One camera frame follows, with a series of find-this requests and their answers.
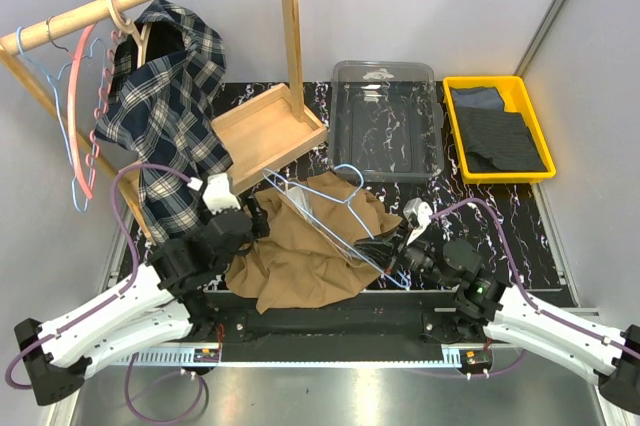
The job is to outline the tan brown garment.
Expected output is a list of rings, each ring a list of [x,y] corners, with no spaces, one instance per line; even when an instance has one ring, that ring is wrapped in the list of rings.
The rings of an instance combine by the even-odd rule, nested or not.
[[[355,187],[332,172],[310,177],[304,184],[338,199],[345,199]],[[256,198],[267,211],[270,235],[255,242],[247,255],[234,259],[225,282],[234,294],[255,299],[259,313],[319,308],[350,299],[380,277],[364,261],[340,253],[274,188],[257,192]],[[309,199],[319,220],[351,245],[368,237],[345,206],[313,195]],[[374,236],[401,223],[366,190],[357,193],[352,205]]]

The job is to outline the navy plaid skirt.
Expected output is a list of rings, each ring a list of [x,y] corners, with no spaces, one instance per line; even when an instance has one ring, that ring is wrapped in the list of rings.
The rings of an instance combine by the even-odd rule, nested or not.
[[[154,0],[136,21],[150,37],[143,65],[127,38],[116,49],[108,111],[99,139],[135,153],[142,215],[157,244],[200,225],[194,192],[179,173],[206,179],[233,160],[214,132],[212,103],[226,71],[221,36],[193,11]]]

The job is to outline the light wooden hanger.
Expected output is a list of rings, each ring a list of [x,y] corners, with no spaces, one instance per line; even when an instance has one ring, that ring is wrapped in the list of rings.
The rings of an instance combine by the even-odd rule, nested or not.
[[[151,24],[144,23],[141,29],[138,29],[135,22],[125,18],[117,9],[114,0],[106,0],[109,15],[119,29],[120,32],[129,35],[137,46],[137,62],[140,68],[146,62],[146,52],[151,33]]]

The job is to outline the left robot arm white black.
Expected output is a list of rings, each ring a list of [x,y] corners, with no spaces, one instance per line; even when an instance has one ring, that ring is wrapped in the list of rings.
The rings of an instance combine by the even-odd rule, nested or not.
[[[120,359],[161,343],[203,342],[216,318],[204,288],[269,235],[256,197],[224,202],[203,226],[163,243],[125,279],[54,320],[14,328],[39,406],[57,403]]]

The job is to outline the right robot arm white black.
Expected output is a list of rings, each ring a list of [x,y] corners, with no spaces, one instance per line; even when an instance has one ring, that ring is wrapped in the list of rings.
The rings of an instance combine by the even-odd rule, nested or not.
[[[378,237],[355,248],[384,270],[406,270],[452,289],[452,312],[427,316],[429,337],[445,344],[481,337],[511,343],[581,376],[613,405],[639,412],[638,326],[603,326],[536,299],[497,278],[465,240],[436,249],[422,240]]]

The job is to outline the pink plastic hanger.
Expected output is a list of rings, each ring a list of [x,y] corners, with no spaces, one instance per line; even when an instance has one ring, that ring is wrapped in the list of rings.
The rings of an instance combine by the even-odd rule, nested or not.
[[[74,180],[88,200],[93,198],[96,179],[96,164],[100,159],[100,146],[95,136],[95,130],[91,130],[88,133],[88,139],[86,140],[87,152],[84,155],[81,155],[80,153],[81,137],[77,128],[77,91],[80,79],[80,69],[82,61],[85,58],[86,47],[89,47],[89,55],[87,58],[91,59],[94,56],[94,47],[96,45],[102,45],[104,47],[102,74],[98,88],[98,101],[93,110],[94,120],[98,121],[108,111],[108,96],[111,90],[115,68],[115,51],[116,47],[121,43],[124,37],[122,31],[113,30],[111,32],[111,40],[109,43],[105,43],[100,38],[96,38],[92,43],[89,43],[94,28],[94,25],[90,25],[83,30],[76,49],[72,54],[66,106],[67,136],[71,154],[71,164],[74,172]]]

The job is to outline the wooden clothes rack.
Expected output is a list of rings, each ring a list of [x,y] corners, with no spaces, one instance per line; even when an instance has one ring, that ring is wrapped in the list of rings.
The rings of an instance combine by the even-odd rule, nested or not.
[[[1,62],[49,113],[51,95],[17,59],[52,39],[58,39],[150,0],[96,0],[29,26],[1,39]],[[242,193],[258,184],[265,169],[279,170],[327,138],[327,129],[304,103],[298,0],[281,0],[289,81],[278,84],[231,111],[216,117],[215,132],[231,153],[233,190]]]

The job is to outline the grey plastic bin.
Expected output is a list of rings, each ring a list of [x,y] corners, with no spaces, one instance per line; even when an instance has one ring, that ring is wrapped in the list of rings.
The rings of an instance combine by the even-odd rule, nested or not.
[[[331,81],[328,160],[354,183],[420,183],[444,169],[444,114],[424,63],[346,60]]]

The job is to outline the dark grey folded cloth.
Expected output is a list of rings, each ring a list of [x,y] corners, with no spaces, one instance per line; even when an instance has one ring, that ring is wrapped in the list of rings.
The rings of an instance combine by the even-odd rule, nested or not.
[[[471,173],[547,170],[521,114],[460,107],[456,116]]]

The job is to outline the blue grey folded cloth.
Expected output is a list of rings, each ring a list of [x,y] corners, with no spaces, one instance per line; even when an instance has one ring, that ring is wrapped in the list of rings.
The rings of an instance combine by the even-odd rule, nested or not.
[[[451,97],[456,108],[503,111],[505,102],[495,87],[452,88]]]

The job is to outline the yellow plastic tray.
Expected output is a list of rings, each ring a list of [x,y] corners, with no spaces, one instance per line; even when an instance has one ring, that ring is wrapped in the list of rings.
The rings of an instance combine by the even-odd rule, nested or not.
[[[519,113],[529,128],[538,153],[546,166],[545,172],[524,173],[471,173],[464,156],[462,140],[457,124],[456,107],[451,97],[452,88],[495,87],[501,94],[505,108],[503,111]],[[468,184],[533,184],[550,179],[556,168],[547,146],[544,134],[529,98],[524,81],[518,76],[450,76],[443,80],[444,99],[449,115],[454,143],[459,158],[463,181]]]

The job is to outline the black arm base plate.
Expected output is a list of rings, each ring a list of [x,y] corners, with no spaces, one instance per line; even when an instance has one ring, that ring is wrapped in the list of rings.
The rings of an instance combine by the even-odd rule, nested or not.
[[[224,329],[222,345],[269,336],[391,336],[441,345],[486,342],[480,329],[457,337],[442,328],[454,313],[451,292],[365,291],[319,309],[270,309],[264,313],[257,311],[256,300],[229,291],[208,292],[204,297],[216,323]]]

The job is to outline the aluminium mounting rail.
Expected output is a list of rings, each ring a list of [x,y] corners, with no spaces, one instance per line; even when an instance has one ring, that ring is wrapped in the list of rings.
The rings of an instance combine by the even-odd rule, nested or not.
[[[167,343],[137,356],[136,366],[230,368],[457,369],[480,344],[441,345],[391,336],[264,337],[247,343]]]

